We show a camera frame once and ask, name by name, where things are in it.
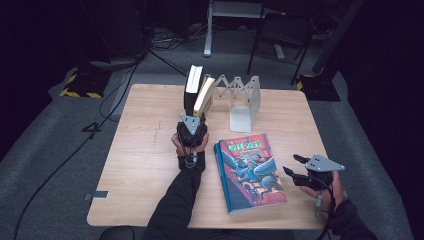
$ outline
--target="wrist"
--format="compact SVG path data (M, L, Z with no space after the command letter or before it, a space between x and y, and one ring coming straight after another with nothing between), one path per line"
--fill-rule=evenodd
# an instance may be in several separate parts
M197 152L195 155L177 156L177 158L180 170L194 169L202 173L206 169L205 151Z

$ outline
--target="illustrated book cover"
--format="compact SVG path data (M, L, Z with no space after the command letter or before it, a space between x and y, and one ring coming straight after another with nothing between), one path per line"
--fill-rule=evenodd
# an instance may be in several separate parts
M267 134L214 146L228 213L287 203Z

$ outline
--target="equipment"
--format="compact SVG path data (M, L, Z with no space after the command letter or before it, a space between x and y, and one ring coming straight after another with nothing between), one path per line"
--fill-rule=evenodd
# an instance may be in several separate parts
M203 136L208 131L204 114L202 118L181 114L182 122L178 122L178 138L183 146L193 148L202 144Z
M315 191L326 189L331 182L333 182L331 171L345 170L343 165L333 162L319 154L315 154L312 158L305 158L294 154L293 158L305 164L308 175L296 174L293 170L286 167L283 167L284 172L293 178L293 182L296 186L306 186Z

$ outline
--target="book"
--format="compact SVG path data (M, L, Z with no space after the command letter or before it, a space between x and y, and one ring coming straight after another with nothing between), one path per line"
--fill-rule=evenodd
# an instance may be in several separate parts
M205 114L205 118L212 107L213 103L213 92L215 89L215 79L209 76L206 76L206 79L203 81L203 84L200 88L199 95L197 96L196 102L193 107L194 116L202 117L202 114Z
M193 116L194 104L202 85L202 66L192 65L184 88L184 109L186 115Z
M287 203L266 133L214 145L228 213Z

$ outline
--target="hazard tape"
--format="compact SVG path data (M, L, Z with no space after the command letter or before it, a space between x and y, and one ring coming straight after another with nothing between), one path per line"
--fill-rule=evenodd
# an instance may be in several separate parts
M87 89L77 89L78 88L77 81L78 81L78 73L74 72L72 76L68 79L63 90L60 92L60 96L103 98L104 89L99 89L98 92L90 91L90 90L87 91Z

